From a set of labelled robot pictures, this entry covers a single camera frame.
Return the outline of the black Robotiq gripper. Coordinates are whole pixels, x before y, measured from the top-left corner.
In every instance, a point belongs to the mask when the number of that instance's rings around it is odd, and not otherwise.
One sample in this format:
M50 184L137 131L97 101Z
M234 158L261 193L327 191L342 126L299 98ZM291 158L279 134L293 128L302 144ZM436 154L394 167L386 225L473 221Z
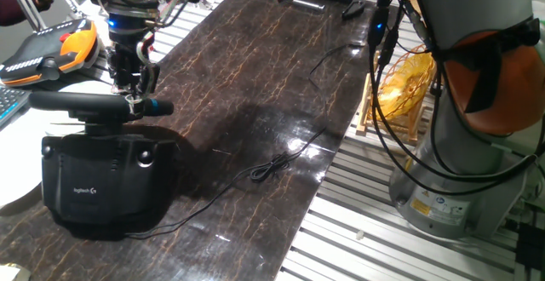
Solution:
M141 16L110 13L106 20L111 45L106 48L107 67L113 80L112 92L129 95L132 116L142 118L151 109L152 94L157 85L160 67L144 65L137 83L131 87L130 63L148 63L150 20Z

